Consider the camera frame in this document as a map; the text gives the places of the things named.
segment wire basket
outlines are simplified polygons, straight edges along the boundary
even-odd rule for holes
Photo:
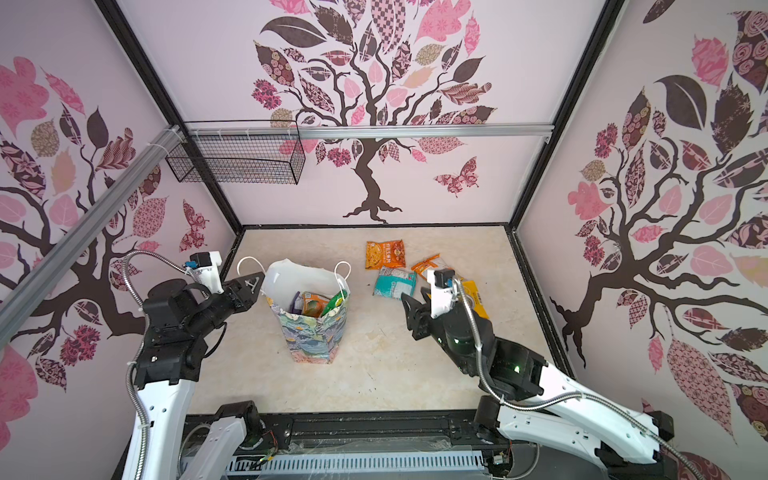
[[[279,134],[195,134],[191,140],[202,157],[190,156],[194,149],[184,142],[166,161],[180,182],[298,184],[306,160],[299,130],[295,121],[280,126],[293,128]]]

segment orange snack bag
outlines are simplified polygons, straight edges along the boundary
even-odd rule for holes
[[[378,270],[383,266],[400,268],[406,265],[406,246],[402,240],[389,242],[368,242],[366,246],[366,269]]]

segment pink wall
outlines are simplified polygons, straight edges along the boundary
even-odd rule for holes
[[[5,6],[0,45],[2,298],[165,122],[88,0]],[[183,262],[232,239],[201,185],[182,186],[164,162],[143,182],[0,353],[3,478],[112,473],[134,418],[125,364],[143,329],[113,262],[134,245]],[[142,295],[171,276],[149,260],[134,263]]]
[[[521,228],[578,378],[707,478],[766,474],[766,58],[765,2],[630,2]]]

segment snack bag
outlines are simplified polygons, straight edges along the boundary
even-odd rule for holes
[[[304,308],[302,310],[302,315],[312,316],[314,318],[320,317],[329,302],[326,297],[312,292],[304,292],[303,298]]]
[[[399,299],[400,295],[413,295],[416,288],[416,274],[408,270],[399,268],[388,268],[383,266],[379,270],[379,278],[376,279],[376,286],[373,289],[374,295],[385,296],[387,298]]]
[[[366,270],[378,270],[383,266],[398,268],[406,265],[406,246],[402,240],[389,242],[368,242],[366,247]]]

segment marble floor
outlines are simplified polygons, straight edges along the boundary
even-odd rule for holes
[[[414,341],[399,300],[372,295],[378,272],[364,270],[366,241],[399,239],[408,267],[440,253],[477,283],[496,336],[551,359],[503,227],[249,230],[235,264],[253,256],[265,267],[284,258],[327,270],[339,260],[352,265],[346,331],[333,363],[294,363],[277,318],[260,297],[251,310],[230,318],[219,349],[203,364],[190,413],[213,413],[246,399],[260,412],[477,408],[483,394],[478,379],[462,375],[431,338]],[[243,274],[257,270],[249,260],[241,267]],[[233,266],[228,277],[236,275]],[[419,286],[427,283],[419,278]]]

